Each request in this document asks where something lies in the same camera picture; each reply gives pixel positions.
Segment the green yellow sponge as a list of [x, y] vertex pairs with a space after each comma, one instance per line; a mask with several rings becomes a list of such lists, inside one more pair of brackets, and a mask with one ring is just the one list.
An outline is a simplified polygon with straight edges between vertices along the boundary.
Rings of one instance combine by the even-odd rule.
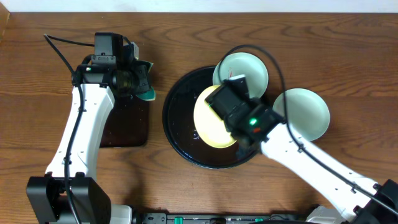
[[[144, 60], [141, 60], [141, 62], [143, 62], [144, 65], [147, 67], [147, 73], [149, 73], [153, 66], [153, 63], [144, 61]], [[136, 96], [144, 101], [154, 101], [155, 100], [156, 94], [155, 94], [154, 88], [150, 84], [150, 80], [149, 80], [149, 90], [145, 93], [137, 94]]]

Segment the yellow plate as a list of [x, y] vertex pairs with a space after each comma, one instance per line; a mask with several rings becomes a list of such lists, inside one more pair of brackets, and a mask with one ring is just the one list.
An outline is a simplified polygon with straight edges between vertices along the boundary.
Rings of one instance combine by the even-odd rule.
[[223, 120], [205, 101], [218, 87], [219, 85], [209, 86], [200, 93], [194, 106], [193, 120], [199, 137], [207, 145], [222, 149], [232, 146], [236, 140], [227, 132]]

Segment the light blue plate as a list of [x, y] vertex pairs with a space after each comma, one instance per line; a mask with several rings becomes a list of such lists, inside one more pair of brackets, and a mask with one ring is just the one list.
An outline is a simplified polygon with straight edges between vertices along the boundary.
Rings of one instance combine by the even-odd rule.
[[315, 92], [304, 88], [293, 88], [280, 94], [272, 109], [285, 116], [283, 97], [287, 97], [289, 126], [308, 141], [324, 135], [330, 123], [330, 112], [325, 101]]

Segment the pale green plate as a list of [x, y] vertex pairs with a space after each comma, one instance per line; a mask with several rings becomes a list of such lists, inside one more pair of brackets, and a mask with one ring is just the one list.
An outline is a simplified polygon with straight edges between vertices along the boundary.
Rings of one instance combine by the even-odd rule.
[[238, 75], [246, 76], [250, 98], [261, 98], [265, 93], [269, 76], [264, 63], [255, 55], [238, 52], [227, 56], [213, 72], [213, 85]]

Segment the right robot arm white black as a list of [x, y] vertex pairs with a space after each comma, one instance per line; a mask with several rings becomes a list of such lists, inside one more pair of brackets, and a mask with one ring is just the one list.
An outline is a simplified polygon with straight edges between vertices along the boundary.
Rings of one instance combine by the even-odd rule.
[[220, 113], [239, 142], [258, 143], [262, 153], [321, 193], [347, 223], [397, 223], [397, 183], [380, 185], [346, 167], [306, 140], [264, 105], [232, 106]]

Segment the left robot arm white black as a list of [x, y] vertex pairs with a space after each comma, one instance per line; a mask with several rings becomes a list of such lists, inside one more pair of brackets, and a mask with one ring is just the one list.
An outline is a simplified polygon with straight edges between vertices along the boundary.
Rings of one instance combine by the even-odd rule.
[[26, 192], [39, 223], [133, 223], [132, 207], [115, 205], [96, 181], [99, 149], [142, 146], [149, 132], [150, 62], [85, 59], [73, 76], [72, 107], [61, 143]]

